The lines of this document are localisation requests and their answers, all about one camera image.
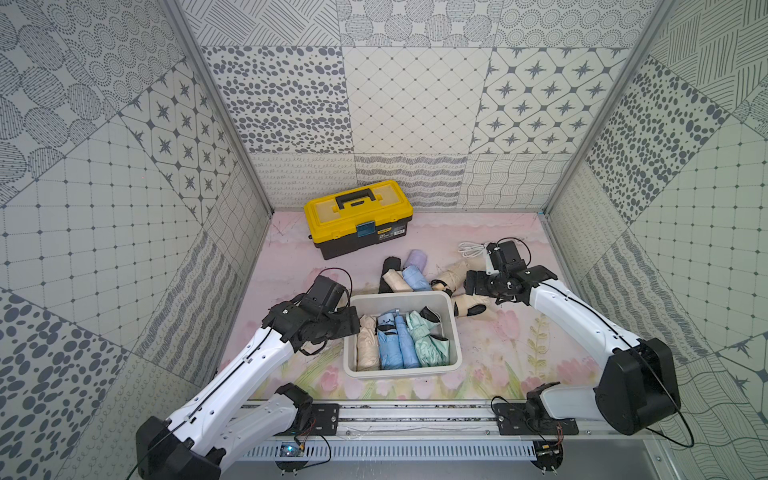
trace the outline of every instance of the black cable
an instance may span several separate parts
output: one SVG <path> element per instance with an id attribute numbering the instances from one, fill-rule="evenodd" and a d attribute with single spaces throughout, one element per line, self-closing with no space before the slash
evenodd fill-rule
<path id="1" fill-rule="evenodd" d="M 504 397 L 502 397 L 502 396 L 498 396 L 498 395 L 495 395 L 495 396 L 494 396 L 494 397 L 491 399 L 491 411 L 492 411 L 492 412 L 493 412 L 493 414 L 494 414 L 494 415 L 496 415 L 497 417 L 504 417 L 505 419 L 507 419 L 507 421 L 508 421 L 508 422 L 512 423 L 512 419 L 510 419 L 510 418 L 509 418 L 508 416 L 506 416 L 506 415 L 503 415 L 501 412 L 499 412 L 499 411 L 497 411 L 496 409 L 494 409 L 494 408 L 493 408 L 493 401 L 494 401 L 494 400 L 496 400 L 496 399 L 499 399 L 499 400 L 503 401 L 504 403 L 510 403 L 510 402 L 509 402 L 509 401 L 508 401 L 506 398 L 504 398 Z M 530 419 L 530 418 L 526 419 L 526 420 L 525 420 L 525 426 L 527 426 L 527 427 L 528 427 L 528 428 L 529 428 L 529 429 L 530 429 L 532 432 L 536 432 L 536 435 L 538 435 L 538 436 L 541 438 L 541 440 L 542 440 L 543 442 L 546 442 L 546 441 L 547 441 L 547 439 L 545 439 L 545 438 L 544 438 L 544 436 L 541 434 L 541 432 L 539 432 L 537 429 L 533 428 L 533 427 L 532 427 L 532 426 L 531 426 L 531 425 L 528 423 L 528 422 L 530 422 L 530 421 L 531 421 L 531 419 Z"/>
<path id="2" fill-rule="evenodd" d="M 184 420 L 184 421 L 183 421 L 182 423 L 180 423 L 180 424 L 179 424 L 179 425 L 178 425 L 178 426 L 177 426 L 175 429 L 171 430 L 171 431 L 170 431 L 170 432 L 168 432 L 168 433 L 167 433 L 167 434 L 166 434 L 166 435 L 165 435 L 165 436 L 164 436 L 162 439 L 160 439 L 160 441 L 159 441 L 159 442 L 157 442 L 157 443 L 155 443 L 154 445 L 152 445 L 152 446 L 151 446 L 151 447 L 150 447 L 150 448 L 147 450 L 147 453 L 145 453 L 145 454 L 144 454 L 144 456 L 143 456 L 143 457 L 141 457 L 141 459 L 139 459 L 139 461 L 138 461 L 138 462 L 136 462 L 136 465 L 134 465 L 134 467 L 131 469 L 131 471 L 130 471 L 130 472 L 128 472 L 128 476 L 127 476 L 127 477 L 125 477 L 125 480 L 130 480 L 130 478 L 131 478 L 131 475 L 133 475 L 133 474 L 134 474 L 134 472 L 136 472 L 136 468 L 139 468 L 139 465 L 141 465 L 141 463 L 144 461 L 144 459 L 145 459 L 145 458 L 147 458 L 147 456 L 149 455 L 149 453 L 150 453 L 152 450 L 154 450 L 154 448 L 155 448 L 156 446 L 158 446 L 159 444 L 161 444 L 162 442 L 164 442 L 164 441 L 165 441 L 165 439 L 167 439 L 168 437 L 170 437 L 171 435 L 173 435 L 173 434 L 174 434 L 174 432 L 176 432 L 178 429 L 180 429 L 180 428 L 181 428 L 181 426 L 182 426 L 183 424 L 185 424 L 185 423 L 187 423 L 187 420 Z"/>
<path id="3" fill-rule="evenodd" d="M 528 248 L 528 245 L 524 241 L 520 240 L 517 237 L 504 237 L 498 242 L 496 242 L 496 244 L 499 245 L 502 242 L 502 240 L 517 240 L 518 242 L 522 243 L 523 247 L 525 247 L 525 249 L 528 251 L 528 262 L 525 264 L 525 266 L 529 266 L 531 264 L 531 261 L 533 261 L 533 255 L 531 255 L 531 249 Z"/>
<path id="4" fill-rule="evenodd" d="M 329 266 L 328 268 L 324 268 L 318 273 L 318 275 L 320 275 L 323 272 L 326 272 L 327 270 L 341 270 L 344 273 L 346 273 L 347 277 L 349 277 L 349 290 L 346 291 L 346 305 L 343 306 L 342 309 L 340 310 L 340 312 L 343 312 L 349 306 L 349 302 L 352 301 L 352 288 L 353 288 L 352 275 L 349 275 L 348 271 L 344 270 L 343 268 L 339 268 L 337 266 Z"/>
<path id="5" fill-rule="evenodd" d="M 256 348 L 255 348 L 255 349 L 253 349 L 253 351 L 252 351 L 251 353 L 249 353 L 249 354 L 248 354 L 248 356 L 246 356 L 246 359 L 249 359 L 249 358 L 250 358 L 250 357 L 251 357 L 251 356 L 252 356 L 254 353 L 256 353 L 256 352 L 259 350 L 259 348 L 261 348 L 261 346 L 264 344 L 264 342 L 266 342 L 266 339 L 267 339 L 267 338 L 270 336 L 270 333 L 272 333 L 272 330 L 273 330 L 273 328 L 272 328 L 272 326 L 271 326 L 271 325 L 269 325 L 268 327 L 270 328 L 270 331 L 269 331 L 269 332 L 267 332 L 267 333 L 266 333 L 266 335 L 264 336 L 264 338 L 262 338 L 262 339 L 261 339 L 261 342 L 259 342 L 259 344 L 258 344 L 258 345 L 256 345 Z M 205 402 L 206 402 L 206 401 L 207 401 L 207 400 L 210 398 L 210 396 L 212 396 L 214 393 L 216 393 L 216 391 L 219 389 L 219 387 L 221 387 L 221 386 L 222 386 L 224 383 L 226 383 L 226 382 L 227 382 L 227 380 L 229 380 L 229 379 L 230 379 L 230 377 L 231 377 L 232 375 L 234 375 L 234 374 L 235 374 L 235 372 L 236 372 L 236 371 L 237 371 L 237 370 L 238 370 L 238 369 L 239 369 L 241 366 L 243 366 L 243 365 L 245 365 L 245 361 L 244 361 L 244 360 L 241 360 L 241 361 L 240 361 L 240 364 L 239 364 L 238 366 L 236 366 L 236 367 L 235 367 L 235 368 L 234 368 L 234 369 L 233 369 L 233 370 L 230 372 L 230 374 L 229 374 L 229 375 L 227 375 L 227 377 L 226 377 L 224 380 L 222 380 L 222 381 L 221 381 L 221 383 L 219 383 L 218 385 L 216 385 L 216 388 L 214 388 L 213 390 L 211 390 L 211 392 L 210 392 L 210 393 L 209 393 L 209 394 L 208 394 L 208 395 L 207 395 L 207 396 L 206 396 L 206 397 L 203 399 L 203 401 L 202 401 L 202 402 L 200 402 L 200 403 L 198 403 L 198 404 L 197 404 L 197 406 L 196 406 L 196 407 L 195 407 L 195 408 L 192 410 L 192 412 L 191 412 L 189 415 L 187 415 L 187 418 L 190 418 L 192 415 L 194 415 L 195 413 L 199 412 L 199 411 L 202 409 L 202 407 L 203 407 L 203 404 L 204 404 L 204 403 L 205 403 Z"/>
<path id="6" fill-rule="evenodd" d="M 675 411 L 675 413 L 677 413 L 677 414 L 680 416 L 680 419 L 683 421 L 683 425 L 685 425 L 685 429 L 688 431 L 688 436 L 690 437 L 690 444 L 686 445 L 686 444 L 680 443 L 680 442 L 678 442 L 677 440 L 673 440 L 673 439 L 669 438 L 668 436 L 666 436 L 665 434 L 663 434 L 663 433 L 661 433 L 661 432 L 658 432 L 657 430 L 653 430 L 653 429 L 651 429 L 651 428 L 648 428 L 648 427 L 646 427 L 645 429 L 646 429 L 646 430 L 649 430 L 649 431 L 651 431 L 651 432 L 655 433 L 656 435 L 659 435 L 660 437 L 663 437 L 663 438 L 665 438 L 665 439 L 669 440 L 670 442 L 674 443 L 675 445 L 681 446 L 681 447 L 683 447 L 683 448 L 685 448 L 685 449 L 691 449 L 691 448 L 693 448 L 693 446 L 694 446 L 694 445 L 696 445 L 696 440 L 694 439 L 694 433 L 691 431 L 691 429 L 690 429 L 690 426 L 688 425 L 688 421 L 685 419 L 685 415 L 683 415 L 683 413 L 682 413 L 682 412 L 681 412 L 681 410 L 680 410 L 680 407 L 682 406 L 682 400 L 680 401 L 680 407 L 678 407 L 678 406 L 677 406 L 677 402 L 675 402 L 675 401 L 674 401 L 674 398 L 672 398 L 672 394 L 669 392 L 669 390 L 667 390 L 667 387 L 664 385 L 664 382 L 662 382 L 662 381 L 661 381 L 661 379 L 660 379 L 660 378 L 659 378 L 659 376 L 656 374 L 656 372 L 654 371 L 654 369 L 653 369 L 653 368 L 650 366 L 650 364 L 648 363 L 648 361 L 647 361 L 645 358 L 643 358 L 643 356 L 642 356 L 642 355 L 641 355 L 639 352 L 637 352 L 637 351 L 634 349 L 634 347 L 633 347 L 632 345 L 630 345 L 630 343 L 629 343 L 629 342 L 628 342 L 628 341 L 627 341 L 627 340 L 626 340 L 626 339 L 625 339 L 625 338 L 624 338 L 622 335 L 620 335 L 620 334 L 619 334 L 619 332 L 617 332 L 617 331 L 614 329 L 614 327 L 613 327 L 613 326 L 611 326 L 611 324 L 610 324 L 610 323 L 606 322 L 606 321 L 605 321 L 605 319 L 603 319 L 603 316 L 602 316 L 602 315 L 600 315 L 600 313 L 598 313 L 598 312 L 594 311 L 594 309 L 593 309 L 592 307 L 590 307 L 590 306 L 589 306 L 589 305 L 587 305 L 586 303 L 582 303 L 582 302 L 580 302 L 579 300 L 576 300 L 576 299 L 575 299 L 574 297 L 572 297 L 572 296 L 566 295 L 565 293 L 563 293 L 563 292 L 562 292 L 562 290 L 558 289 L 558 288 L 557 288 L 556 286 L 554 286 L 554 285 L 550 285 L 549 283 L 545 283 L 545 282 L 531 282 L 531 283 L 538 283 L 539 285 L 545 285 L 545 286 L 548 286 L 549 288 L 552 288 L 552 289 L 554 289 L 554 290 L 557 290 L 557 291 L 558 291 L 558 292 L 559 292 L 559 293 L 560 293 L 562 296 L 564 296 L 564 297 L 565 297 L 565 299 L 566 299 L 566 300 L 571 300 L 571 301 L 573 301 L 573 302 L 576 302 L 576 303 L 578 303 L 579 305 L 583 306 L 585 309 L 587 309 L 587 310 L 589 310 L 590 312 L 592 312 L 592 313 L 593 313 L 593 314 L 594 314 L 594 315 L 595 315 L 595 316 L 596 316 L 596 317 L 597 317 L 597 318 L 598 318 L 598 319 L 599 319 L 599 320 L 600 320 L 602 323 L 604 323 L 604 324 L 605 324 L 605 326 L 607 326 L 607 327 L 608 327 L 608 328 L 611 330 L 611 332 L 613 332 L 613 333 L 614 333 L 614 335 L 615 335 L 615 336 L 616 336 L 618 339 L 621 339 L 621 341 L 622 341 L 622 342 L 624 342 L 624 343 L 627 345 L 627 347 L 629 347 L 629 350 L 628 350 L 628 351 L 629 351 L 631 354 L 635 355 L 635 356 L 636 356 L 638 359 L 640 359 L 640 360 L 641 360 L 641 361 L 642 361 L 642 362 L 645 364 L 646 368 L 648 368 L 648 370 L 650 371 L 651 375 L 653 375 L 653 376 L 654 376 L 654 378 L 656 379 L 656 381 L 659 383 L 659 386 L 661 386 L 662 390 L 664 390 L 664 393 L 666 393 L 666 394 L 667 394 L 667 396 L 669 397 L 670 401 L 672 402 L 672 405 L 674 406 L 674 411 Z"/>
<path id="7" fill-rule="evenodd" d="M 331 461 L 331 458 L 333 457 L 333 454 L 331 452 L 331 444 L 328 443 L 328 439 L 326 439 L 326 437 L 324 435 L 318 435 L 318 436 L 325 441 L 326 445 L 328 445 L 328 459 L 327 460 L 323 460 L 320 463 L 313 463 L 312 465 L 307 465 L 305 467 L 302 467 L 301 470 L 306 470 L 309 467 L 316 467 L 318 465 L 322 465 L 324 463 L 328 463 L 328 462 Z"/>

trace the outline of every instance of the patterned wall panel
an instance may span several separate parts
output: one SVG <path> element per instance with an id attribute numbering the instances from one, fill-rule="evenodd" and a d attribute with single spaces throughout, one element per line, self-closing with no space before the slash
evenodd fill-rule
<path id="1" fill-rule="evenodd" d="M 683 0 L 651 54 L 733 111 L 768 74 L 767 29 L 761 0 Z"/>
<path id="2" fill-rule="evenodd" d="M 763 423 L 768 423 L 767 343 L 768 333 L 763 333 L 718 352 L 723 366 Z"/>
<path id="3" fill-rule="evenodd" d="M 679 364 L 712 353 L 629 230 L 579 280 L 579 285 L 594 308 L 641 338 L 665 342 Z"/>
<path id="4" fill-rule="evenodd" d="M 194 218 L 204 223 L 227 185 L 234 153 L 186 59 L 119 115 Z"/>
<path id="5" fill-rule="evenodd" d="M 161 300 L 134 353 L 203 386 L 218 367 L 242 280 L 203 230 Z"/>
<path id="6" fill-rule="evenodd" d="M 180 3 L 199 45 L 339 45 L 334 0 Z"/>
<path id="7" fill-rule="evenodd" d="M 589 166 L 576 167 L 549 221 L 578 282 L 627 229 Z"/>
<path id="8" fill-rule="evenodd" d="M 414 207 L 453 208 L 466 156 L 355 155 L 357 181 L 363 185 L 395 180 Z"/>
<path id="9" fill-rule="evenodd" d="M 54 478 L 129 352 L 7 290 L 0 299 L 3 478 Z"/>
<path id="10" fill-rule="evenodd" d="M 198 388 L 130 350 L 178 325 L 153 316 L 173 292 L 195 324 L 156 361 L 209 379 L 269 214 L 158 4 L 0 3 L 0 470 L 124 478 L 136 427 Z"/>
<path id="11" fill-rule="evenodd" d="M 35 14 L 34 4 L 23 5 L 0 12 L 2 203 L 114 114 L 72 50 L 46 25 L 45 16 Z"/>
<path id="12" fill-rule="evenodd" d="M 494 48 L 470 149 L 573 154 L 628 50 Z"/>
<path id="13" fill-rule="evenodd" d="M 766 139 L 730 118 L 632 225 L 712 346 L 768 331 L 766 161 Z"/>
<path id="14" fill-rule="evenodd" d="M 672 445 L 674 457 L 687 478 L 765 478 L 768 428 L 721 360 L 710 355 L 677 367 L 682 410 L 696 445 Z M 679 416 L 661 425 L 678 442 L 690 441 Z"/>
<path id="15" fill-rule="evenodd" d="M 0 215 L 3 286 L 127 348 L 200 230 L 119 118 Z"/>
<path id="16" fill-rule="evenodd" d="M 504 0 L 337 0 L 342 45 L 491 47 Z"/>
<path id="17" fill-rule="evenodd" d="M 467 154 L 488 49 L 343 51 L 356 153 Z"/>
<path id="18" fill-rule="evenodd" d="M 136 430 L 165 418 L 200 387 L 131 354 L 56 478 L 125 478 L 136 465 Z"/>
<path id="19" fill-rule="evenodd" d="M 252 154 L 250 161 L 275 208 L 357 187 L 353 154 Z"/>
<path id="20" fill-rule="evenodd" d="M 768 75 L 733 111 L 733 116 L 768 137 Z"/>
<path id="21" fill-rule="evenodd" d="M 631 48 L 659 0 L 505 0 L 497 42 L 508 47 Z"/>
<path id="22" fill-rule="evenodd" d="M 250 153 L 352 151 L 341 49 L 210 47 L 203 53 Z"/>
<path id="23" fill-rule="evenodd" d="M 214 237 L 222 254 L 246 280 L 256 263 L 270 214 L 239 162 L 235 161 L 230 182 L 208 214 L 203 228 Z"/>
<path id="24" fill-rule="evenodd" d="M 62 36 L 92 80 L 121 109 L 181 60 L 181 47 L 155 0 L 41 2 L 38 16 Z"/>
<path id="25" fill-rule="evenodd" d="M 570 159 L 568 154 L 469 155 L 457 207 L 542 207 Z"/>
<path id="26" fill-rule="evenodd" d="M 611 203 L 631 223 L 728 115 L 648 57 L 586 161 Z"/>

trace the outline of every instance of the wire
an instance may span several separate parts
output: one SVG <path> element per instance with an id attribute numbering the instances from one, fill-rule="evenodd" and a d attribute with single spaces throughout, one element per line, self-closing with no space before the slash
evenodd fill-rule
<path id="1" fill-rule="evenodd" d="M 494 397 L 491 399 L 491 411 L 492 411 L 492 412 L 493 412 L 493 414 L 494 414 L 494 415 L 496 415 L 497 417 L 504 417 L 505 419 L 507 419 L 507 421 L 508 421 L 508 422 L 512 423 L 512 419 L 510 419 L 510 418 L 509 418 L 507 415 L 504 415 L 504 414 L 502 414 L 501 412 L 497 411 L 495 408 L 493 408 L 493 401 L 494 401 L 494 400 L 496 400 L 496 399 L 499 399 L 499 400 L 503 401 L 504 403 L 510 403 L 510 402 L 509 402 L 509 401 L 508 401 L 506 398 L 504 398 L 504 397 L 502 397 L 502 396 L 498 396 L 498 395 L 496 395 L 496 396 L 494 396 Z M 530 429 L 532 432 L 535 432 L 535 433 L 536 433 L 536 435 L 538 435 L 539 437 L 541 437 L 541 440 L 542 440 L 543 442 L 546 442 L 546 441 L 547 441 L 547 439 L 545 439 L 545 438 L 544 438 L 544 436 L 541 434 L 541 432 L 539 432 L 537 429 L 533 428 L 533 427 L 532 427 L 532 426 L 531 426 L 531 425 L 528 423 L 528 422 L 530 422 L 530 421 L 531 421 L 531 419 L 530 419 L 530 418 L 527 418 L 527 419 L 525 420 L 525 425 L 528 427 L 528 429 Z"/>
<path id="2" fill-rule="evenodd" d="M 267 333 L 266 333 L 266 335 L 264 336 L 264 338 L 262 338 L 262 339 L 261 339 L 261 342 L 259 342 L 259 344 L 258 344 L 258 345 L 256 345 L 256 348 L 255 348 L 255 349 L 253 349 L 253 350 L 251 351 L 251 353 L 249 353 L 249 354 L 248 354 L 248 355 L 245 357 L 246 359 L 249 359 L 249 358 L 250 358 L 250 357 L 251 357 L 251 356 L 252 356 L 254 353 L 256 353 L 256 352 L 259 350 L 259 348 L 261 348 L 261 346 L 264 344 L 264 342 L 266 342 L 266 339 L 267 339 L 267 338 L 270 336 L 270 333 L 272 333 L 272 330 L 273 330 L 273 328 L 272 328 L 271 324 L 269 325 L 269 328 L 270 328 L 270 331 L 269 331 L 269 332 L 267 332 Z M 189 419 L 189 418 L 190 418 L 192 415 L 194 415 L 195 413 L 199 412 L 199 411 L 200 411 L 200 410 L 203 408 L 203 404 L 204 404 L 204 403 L 205 403 L 205 402 L 206 402 L 206 401 L 207 401 L 207 400 L 210 398 L 210 396 L 212 396 L 214 393 L 216 393 L 216 391 L 219 389 L 219 387 L 221 387 L 221 386 L 222 386 L 224 383 L 226 383 L 226 382 L 227 382 L 227 380 L 229 380 L 229 379 L 230 379 L 230 377 L 231 377 L 232 375 L 234 375 L 234 374 L 235 374 L 235 372 L 236 372 L 236 371 L 237 371 L 237 370 L 238 370 L 238 369 L 239 369 L 241 366 L 245 365 L 245 363 L 246 363 L 246 361 L 245 361 L 245 360 L 241 360 L 241 361 L 240 361 L 240 364 L 239 364 L 238 366 L 236 366 L 236 367 L 235 367 L 235 368 L 234 368 L 234 369 L 233 369 L 233 370 L 230 372 L 230 374 L 229 374 L 229 375 L 227 375 L 227 377 L 226 377 L 224 380 L 222 380 L 222 381 L 221 381 L 221 383 L 219 383 L 218 385 L 216 385 L 216 387 L 215 387 L 213 390 L 211 390 L 211 391 L 210 391 L 210 393 L 209 393 L 208 395 L 206 395 L 206 397 L 203 399 L 203 401 L 202 401 L 202 402 L 200 402 L 200 403 L 198 403 L 198 404 L 197 404 L 197 406 L 196 406 L 196 407 L 195 407 L 195 408 L 192 410 L 192 412 L 190 412 L 190 413 L 189 413 L 189 415 L 187 415 L 187 418 Z"/>
<path id="3" fill-rule="evenodd" d="M 531 261 L 533 261 L 533 255 L 531 255 L 531 249 L 528 248 L 528 245 L 526 244 L 526 242 L 520 240 L 517 237 L 504 237 L 501 240 L 499 240 L 498 242 L 496 242 L 496 244 L 497 245 L 500 244 L 502 242 L 502 240 L 516 240 L 516 241 L 522 243 L 523 247 L 525 247 L 525 249 L 528 251 L 528 262 L 525 264 L 525 266 L 528 266 L 528 265 L 531 264 Z"/>
<path id="4" fill-rule="evenodd" d="M 325 441 L 326 445 L 328 445 L 328 459 L 327 460 L 323 460 L 320 463 L 313 463 L 312 465 L 307 465 L 305 467 L 302 467 L 301 468 L 302 470 L 306 470 L 309 467 L 316 467 L 318 465 L 322 465 L 324 463 L 328 463 L 328 462 L 331 461 L 331 458 L 333 457 L 332 452 L 331 452 L 331 444 L 328 443 L 328 439 L 326 439 L 326 437 L 324 435 L 318 435 L 318 436 Z"/>
<path id="5" fill-rule="evenodd" d="M 329 266 L 328 268 L 324 268 L 318 273 L 318 275 L 328 270 L 341 270 L 344 273 L 346 273 L 346 275 L 349 277 L 349 290 L 346 291 L 346 305 L 342 307 L 342 310 L 340 310 L 340 312 L 343 312 L 347 307 L 349 307 L 349 303 L 352 301 L 352 289 L 353 289 L 352 275 L 349 275 L 348 271 L 344 270 L 343 268 L 339 268 L 337 266 Z"/>
<path id="6" fill-rule="evenodd" d="M 180 429 L 180 428 L 181 428 L 181 426 L 182 426 L 183 424 L 185 424 L 185 423 L 187 423 L 187 420 L 184 420 L 184 421 L 183 421 L 182 423 L 180 423 L 180 424 L 179 424 L 179 425 L 178 425 L 178 426 L 177 426 L 175 429 L 173 429 L 173 430 L 171 430 L 170 432 L 168 432 L 168 433 L 167 433 L 167 434 L 166 434 L 166 435 L 165 435 L 165 436 L 164 436 L 162 439 L 160 439 L 160 441 L 158 441 L 157 443 L 155 443 L 154 445 L 152 445 L 152 446 L 151 446 L 151 447 L 150 447 L 150 448 L 147 450 L 147 453 L 145 453 L 145 454 L 144 454 L 144 456 L 143 456 L 143 457 L 141 457 L 141 459 L 140 459 L 138 462 L 136 462 L 136 465 L 134 465 L 134 467 L 131 469 L 131 471 L 130 471 L 130 472 L 128 472 L 128 476 L 127 476 L 127 477 L 125 477 L 125 480 L 130 480 L 130 478 L 131 478 L 131 475 L 133 475 L 133 474 L 134 474 L 134 472 L 136 472 L 136 468 L 139 468 L 139 465 L 141 465 L 141 463 L 144 461 L 144 459 L 145 459 L 145 458 L 147 458 L 147 456 L 149 455 L 149 453 L 150 453 L 152 450 L 154 450 L 154 448 L 155 448 L 155 447 L 157 447 L 159 444 L 161 444 L 162 442 L 164 442 L 164 441 L 165 441 L 165 439 L 167 439 L 168 437 L 170 437 L 171 435 L 173 435 L 173 434 L 174 434 L 174 432 L 176 432 L 178 429 Z"/>
<path id="7" fill-rule="evenodd" d="M 487 245 L 487 243 L 461 242 L 458 245 L 458 252 L 464 258 L 480 257 L 485 253 L 485 247 Z"/>
<path id="8" fill-rule="evenodd" d="M 678 445 L 678 446 L 683 447 L 685 449 L 693 448 L 693 446 L 696 445 L 696 440 L 694 439 L 694 433 L 691 431 L 690 426 L 688 425 L 688 421 L 685 419 L 685 415 L 683 415 L 683 413 L 680 410 L 680 407 L 682 406 L 682 401 L 680 402 L 680 407 L 677 406 L 677 402 L 675 402 L 674 398 L 672 398 L 672 394 L 669 392 L 669 390 L 667 390 L 667 387 L 664 385 L 664 382 L 661 381 L 661 379 L 659 378 L 659 375 L 657 375 L 656 372 L 654 371 L 654 369 L 650 366 L 650 363 L 648 363 L 648 361 L 645 358 L 643 358 L 643 356 L 637 350 L 635 350 L 634 347 L 632 345 L 630 345 L 630 343 L 622 335 L 620 335 L 619 332 L 617 332 L 614 329 L 614 327 L 611 326 L 610 323 L 606 322 L 605 319 L 603 318 L 603 316 L 600 313 L 594 311 L 594 309 L 592 307 L 590 307 L 589 305 L 587 305 L 585 303 L 580 302 L 579 300 L 575 299 L 572 296 L 566 295 L 565 293 L 562 292 L 562 290 L 558 289 L 554 285 L 550 285 L 549 283 L 545 283 L 545 282 L 531 282 L 531 283 L 538 283 L 539 285 L 548 286 L 549 288 L 557 290 L 562 296 L 565 297 L 566 300 L 572 300 L 572 301 L 578 303 L 579 305 L 583 306 L 585 309 L 587 309 L 590 312 L 592 312 L 602 323 L 604 323 L 605 326 L 607 326 L 608 329 L 610 329 L 611 332 L 613 332 L 614 335 L 618 339 L 621 339 L 622 342 L 627 344 L 627 347 L 629 347 L 628 351 L 630 352 L 630 354 L 635 355 L 638 359 L 640 359 L 645 364 L 646 368 L 648 368 L 648 370 L 650 371 L 651 375 L 653 375 L 654 378 L 656 379 L 656 381 L 659 383 L 659 386 L 662 388 L 662 390 L 664 390 L 664 393 L 666 393 L 667 397 L 669 397 L 670 401 L 672 402 L 672 406 L 674 407 L 675 413 L 677 413 L 680 416 L 680 419 L 683 421 L 683 425 L 685 425 L 685 429 L 688 431 L 688 436 L 690 437 L 690 444 L 680 443 L 677 440 L 673 440 L 673 439 L 669 438 L 668 436 L 666 436 L 665 434 L 663 434 L 661 432 L 658 432 L 657 430 L 653 430 L 653 429 L 648 428 L 648 427 L 646 427 L 645 429 L 650 431 L 650 432 L 653 432 L 656 435 L 659 435 L 660 437 L 665 438 L 665 439 L 669 440 L 670 442 L 674 443 L 675 445 Z"/>

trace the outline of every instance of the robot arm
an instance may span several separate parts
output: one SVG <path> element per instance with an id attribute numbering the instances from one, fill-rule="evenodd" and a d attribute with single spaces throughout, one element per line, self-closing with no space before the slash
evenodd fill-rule
<path id="1" fill-rule="evenodd" d="M 547 268 L 527 266 L 512 241 L 490 243 L 496 270 L 469 271 L 469 295 L 521 302 L 560 325 L 601 367 L 596 386 L 543 385 L 527 394 L 526 410 L 541 419 L 605 420 L 625 435 L 653 425 L 680 408 L 672 352 L 659 339 L 642 340 L 574 295 Z"/>
<path id="2" fill-rule="evenodd" d="M 467 272 L 467 294 L 532 306 L 562 326 L 602 369 L 594 387 L 550 383 L 529 392 L 525 409 L 534 423 L 604 419 L 632 435 L 677 411 L 677 379 L 665 344 L 639 339 L 611 322 L 543 266 L 525 266 L 512 242 L 488 248 L 497 249 L 491 257 L 498 273 Z M 215 480 L 253 445 L 281 432 L 305 431 L 312 398 L 290 383 L 249 415 L 230 420 L 253 388 L 305 342 L 319 344 L 359 332 L 355 307 L 333 310 L 345 291 L 318 276 L 306 294 L 273 306 L 263 327 L 210 384 L 165 421 L 151 417 L 139 428 L 139 475 L 144 480 Z"/>

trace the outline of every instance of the enclosure floor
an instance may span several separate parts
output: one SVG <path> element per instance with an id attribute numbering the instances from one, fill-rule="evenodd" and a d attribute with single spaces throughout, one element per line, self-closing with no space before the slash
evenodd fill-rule
<path id="1" fill-rule="evenodd" d="M 411 249 L 424 250 L 429 256 L 425 276 L 431 279 L 461 259 L 456 251 L 459 242 L 515 236 L 530 246 L 532 264 L 560 273 L 536 214 L 417 213 L 405 237 L 332 260 L 323 260 L 308 240 L 309 234 L 303 213 L 275 213 L 222 366 L 245 347 L 270 306 L 306 291 L 317 273 L 328 266 L 351 273 L 353 294 L 377 293 L 386 257 L 405 261 Z M 475 260 L 477 268 L 484 268 L 481 257 Z M 342 272 L 325 274 L 343 284 L 349 282 Z M 506 303 L 482 315 L 460 317 L 456 324 L 464 362 L 455 372 L 417 379 L 352 379 L 342 367 L 343 341 L 336 340 L 318 356 L 293 356 L 261 386 L 254 386 L 251 398 L 266 399 L 286 382 L 297 384 L 315 399 L 326 400 L 524 398 L 543 382 L 592 384 L 596 380 L 594 360 L 558 325 L 531 307 Z"/>

